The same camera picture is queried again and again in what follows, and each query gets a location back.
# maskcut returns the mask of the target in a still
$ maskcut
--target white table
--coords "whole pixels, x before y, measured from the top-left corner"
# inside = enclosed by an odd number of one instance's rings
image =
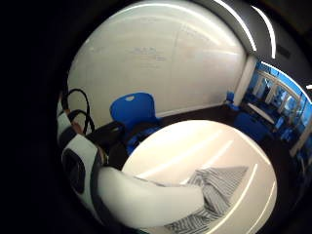
[[[263,110],[261,110],[260,108],[256,107],[255,105],[253,105],[251,103],[248,103],[248,106],[252,110],[254,110],[256,113],[258,113],[260,116],[262,116],[265,120],[267,120],[271,124],[274,124],[274,120],[267,113],[265,113]]]
[[[122,171],[157,182],[185,183],[197,169],[235,166],[247,166],[248,170],[227,214],[214,221],[207,234],[255,233],[273,211],[276,177],[262,149],[230,126],[206,120],[172,124],[140,144]],[[165,227],[143,230],[171,233]]]

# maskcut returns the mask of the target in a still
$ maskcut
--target dark floor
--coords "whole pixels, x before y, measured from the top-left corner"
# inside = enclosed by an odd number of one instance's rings
[[[162,125],[167,126],[179,121],[203,119],[233,126],[236,115],[237,113],[229,112],[224,106],[218,106],[165,117],[162,119]],[[273,165],[277,177],[278,194],[272,215],[258,233],[305,233],[303,232],[304,225],[308,224],[306,220],[311,211],[311,206],[301,204],[307,202],[308,199],[302,200],[298,204],[291,215],[292,221],[288,220],[299,193],[298,171],[294,159],[289,153],[290,146],[278,139],[264,140],[260,146]]]

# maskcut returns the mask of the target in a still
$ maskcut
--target chair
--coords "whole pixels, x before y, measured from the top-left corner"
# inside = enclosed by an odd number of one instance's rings
[[[255,95],[253,95],[252,91],[247,91],[246,94],[243,97],[243,101],[248,103],[256,103],[257,102],[257,98]]]
[[[134,93],[117,98],[110,105],[114,121],[125,126],[123,142],[128,155],[145,138],[160,129],[160,120],[155,116],[154,98],[147,93]]]
[[[257,143],[260,143],[265,137],[272,137],[264,125],[256,121],[251,115],[244,112],[236,117],[234,128],[240,130]]]
[[[294,138],[293,129],[291,127],[285,128],[281,134],[281,140],[290,142]]]
[[[78,134],[71,126],[66,112],[61,108],[58,108],[57,116],[58,142],[64,142],[59,144],[59,149],[65,175],[86,209],[112,233],[124,233],[121,232],[123,226],[140,229],[170,225],[173,228],[182,226],[185,229],[184,224],[187,224],[186,229],[190,231],[205,227],[206,223],[201,222],[203,218],[210,221],[206,217],[224,215],[229,206],[224,202],[228,201],[235,190],[235,184],[238,184],[247,170],[246,167],[230,168],[228,169],[230,171],[225,171],[224,168],[202,170],[191,177],[194,182],[188,181],[182,186],[128,175],[116,170],[122,167],[118,162],[113,168],[109,163],[110,160],[105,160],[107,155],[100,147],[84,135]],[[210,182],[206,182],[206,177],[201,175],[208,173],[214,175],[214,185],[219,188],[226,185],[221,189],[223,192],[214,189]],[[215,175],[218,176],[219,182],[216,182]],[[224,183],[224,178],[232,180]],[[209,191],[204,193],[202,182],[212,190],[204,189]],[[207,205],[207,196],[210,196],[212,191],[215,195],[218,194],[217,199],[214,195],[212,196],[214,201],[211,201],[212,211],[215,211],[215,214],[208,211]],[[224,205],[219,202],[223,197]]]
[[[281,134],[281,131],[283,130],[284,125],[285,125],[285,118],[283,116],[280,116],[280,118],[277,120],[273,128],[273,133],[276,135],[276,137]]]
[[[86,111],[81,109],[74,110],[69,109],[68,97],[74,92],[79,92],[84,96],[87,103]],[[61,97],[61,103],[59,104],[58,109],[62,110],[62,106],[65,106],[65,108],[69,111],[68,120],[70,123],[72,123],[79,114],[83,114],[85,116],[85,126],[81,134],[84,135],[92,143],[101,147],[105,151],[105,153],[108,154],[110,148],[120,141],[121,136],[123,135],[124,132],[124,126],[121,123],[114,121],[96,129],[90,113],[90,103],[87,94],[83,90],[71,89],[69,91],[65,91],[64,95]],[[87,134],[89,124],[91,127],[91,132]]]
[[[226,100],[223,102],[230,107],[231,110],[239,111],[239,107],[234,104],[234,93],[233,92],[226,92]]]

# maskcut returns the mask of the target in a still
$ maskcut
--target black cable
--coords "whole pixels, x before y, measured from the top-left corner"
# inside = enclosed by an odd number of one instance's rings
[[[95,123],[94,123],[94,121],[92,120],[91,116],[88,115],[88,113],[87,113],[86,111],[84,111],[84,110],[75,109],[75,110],[71,111],[71,112],[68,114],[68,119],[69,119],[69,121],[72,122],[72,121],[77,117],[78,114],[83,114],[83,115],[85,115],[86,120],[90,123],[91,131],[94,132],[95,129],[96,129]]]
[[[68,93],[66,93],[66,94],[64,94],[63,95],[63,97],[62,97],[62,99],[61,99],[61,105],[65,108],[65,107],[67,107],[68,108],[68,102],[67,102],[67,99],[68,99],[68,97],[72,94],[72,93],[74,93],[74,92],[79,92],[79,93],[81,93],[84,97],[85,97],[85,100],[86,100],[86,103],[87,103],[87,113],[86,113],[86,120],[85,120],[85,126],[84,126],[84,134],[87,132],[87,129],[88,129],[88,125],[89,125],[89,121],[88,121],[88,118],[87,118],[87,116],[89,116],[90,117],[90,105],[89,105],[89,101],[88,101],[88,98],[87,98],[87,95],[86,95],[86,93],[83,91],[83,90],[81,90],[81,89],[72,89],[72,90],[70,90]]]

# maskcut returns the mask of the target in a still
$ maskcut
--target window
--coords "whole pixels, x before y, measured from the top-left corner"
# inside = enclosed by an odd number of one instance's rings
[[[300,88],[287,76],[285,76],[282,73],[279,73],[278,79],[283,82],[285,85],[287,85],[292,91],[294,91],[297,95],[301,95],[301,90]]]
[[[275,77],[278,77],[279,76],[279,72],[273,68],[270,68],[270,74],[275,76]]]
[[[258,63],[257,67],[258,67],[259,70],[262,70],[262,71],[265,71],[267,73],[270,73],[270,67],[265,65],[265,64],[263,64],[263,63],[261,63],[261,62]]]
[[[306,102],[306,106],[301,115],[301,121],[304,126],[308,124],[308,121],[311,118],[311,116],[312,116],[312,104],[310,104],[309,102]]]
[[[303,125],[303,124],[301,123],[301,118],[302,118],[302,115],[303,115],[304,107],[305,107],[305,105],[306,105],[306,101],[307,101],[306,98],[302,98],[302,99],[300,100],[299,108],[297,109],[296,114],[295,114],[295,116],[294,116],[294,118],[293,118],[293,123],[294,123],[295,125],[297,125],[297,126]]]
[[[281,87],[277,86],[274,92],[273,98],[271,103],[276,107],[280,108],[281,104],[283,103],[283,99],[285,98],[287,92]]]
[[[253,89],[254,89],[254,87],[255,87],[255,85],[256,85],[256,82],[257,82],[257,79],[258,79],[258,78],[259,78],[259,74],[256,73],[256,72],[254,72],[254,73],[253,73],[252,81],[251,81],[251,83],[249,84],[248,90],[247,90],[247,92],[248,92],[249,94],[251,94],[251,93],[253,92]]]
[[[273,82],[271,80],[263,78],[261,81],[260,88],[258,89],[256,93],[256,97],[264,101],[266,96],[270,92],[270,89],[272,86],[273,86]]]
[[[283,114],[288,117],[292,117],[292,114],[295,112],[296,104],[296,99],[294,99],[292,96],[289,96],[284,106]]]

